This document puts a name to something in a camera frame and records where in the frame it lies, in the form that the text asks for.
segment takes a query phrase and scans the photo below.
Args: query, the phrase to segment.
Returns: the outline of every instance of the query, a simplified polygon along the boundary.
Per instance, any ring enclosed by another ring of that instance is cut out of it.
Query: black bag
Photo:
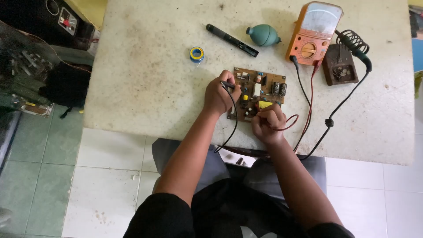
[[[67,107],[68,109],[60,116],[65,118],[73,107],[82,108],[87,96],[88,84],[91,73],[70,67],[60,62],[47,77],[46,86],[40,87],[38,94],[46,97],[51,102]]]

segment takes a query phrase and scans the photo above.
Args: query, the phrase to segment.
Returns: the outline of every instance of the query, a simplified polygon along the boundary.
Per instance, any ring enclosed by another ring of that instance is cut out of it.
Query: tile floor
[[[357,238],[423,234],[421,95],[412,166],[327,158],[327,195]],[[81,114],[60,120],[63,111],[57,107],[50,119],[25,114],[19,124],[0,177],[0,207],[14,216],[0,238],[122,237],[151,194],[159,176],[151,153],[155,138],[82,129]]]

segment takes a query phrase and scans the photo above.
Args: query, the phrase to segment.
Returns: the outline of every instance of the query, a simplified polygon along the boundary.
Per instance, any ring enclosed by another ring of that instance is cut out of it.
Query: orange multimeter
[[[322,61],[343,12],[330,3],[310,2],[304,5],[292,34],[286,60],[295,55],[298,63],[314,65]]]

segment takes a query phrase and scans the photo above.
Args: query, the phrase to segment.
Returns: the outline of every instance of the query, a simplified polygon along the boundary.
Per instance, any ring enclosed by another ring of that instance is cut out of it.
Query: brown circuit board
[[[259,108],[283,103],[286,94],[285,76],[237,67],[234,68],[233,75],[235,83],[241,85],[242,91],[236,102],[240,122],[250,122]],[[234,108],[229,109],[228,119],[236,120]]]

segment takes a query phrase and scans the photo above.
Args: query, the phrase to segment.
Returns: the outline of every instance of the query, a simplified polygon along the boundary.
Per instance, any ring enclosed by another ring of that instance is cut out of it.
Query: blue spool
[[[193,47],[190,50],[190,59],[194,63],[200,63],[204,59],[204,51],[200,47]]]

